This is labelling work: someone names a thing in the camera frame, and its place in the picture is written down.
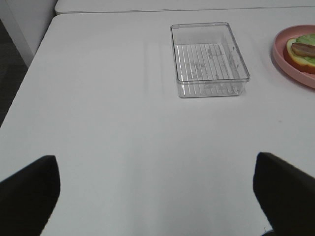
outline white table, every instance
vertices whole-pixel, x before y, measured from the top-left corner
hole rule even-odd
[[[58,0],[63,13],[214,10],[260,7],[315,6],[314,0]]]
[[[57,16],[0,129],[0,179],[57,157],[61,195],[43,236],[261,235],[258,152],[315,175],[315,92],[270,59],[276,33],[313,23],[314,10]],[[169,27],[220,21],[247,91],[179,98]]]

